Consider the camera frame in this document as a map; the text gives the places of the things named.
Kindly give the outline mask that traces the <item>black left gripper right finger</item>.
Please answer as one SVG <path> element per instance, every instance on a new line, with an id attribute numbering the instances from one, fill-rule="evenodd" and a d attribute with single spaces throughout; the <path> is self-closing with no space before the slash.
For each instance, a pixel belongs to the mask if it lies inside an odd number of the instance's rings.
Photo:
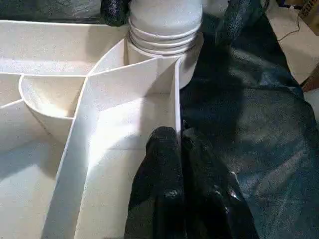
<path id="1" fill-rule="evenodd" d="M 215 156 L 208 137 L 186 128 L 181 135 L 181 159 L 188 238 L 259 238 L 236 175 Z"/>

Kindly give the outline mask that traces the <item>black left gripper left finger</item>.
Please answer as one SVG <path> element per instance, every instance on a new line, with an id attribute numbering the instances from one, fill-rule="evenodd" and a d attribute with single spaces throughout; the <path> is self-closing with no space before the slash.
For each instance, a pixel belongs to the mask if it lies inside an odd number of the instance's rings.
<path id="1" fill-rule="evenodd" d="M 146 143 L 146 154 L 132 183 L 126 239 L 183 239 L 185 203 L 176 131 L 160 126 Z"/>

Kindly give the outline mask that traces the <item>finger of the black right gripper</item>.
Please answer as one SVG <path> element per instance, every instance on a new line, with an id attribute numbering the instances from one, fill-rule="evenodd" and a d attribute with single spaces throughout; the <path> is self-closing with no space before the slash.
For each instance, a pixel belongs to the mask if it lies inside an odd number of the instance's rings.
<path id="1" fill-rule="evenodd" d="M 119 27 L 127 22 L 130 0 L 101 0 L 100 14 L 109 26 Z"/>
<path id="2" fill-rule="evenodd" d="M 240 35 L 253 10 L 253 0 L 229 0 L 215 31 L 215 45 L 231 44 Z"/>

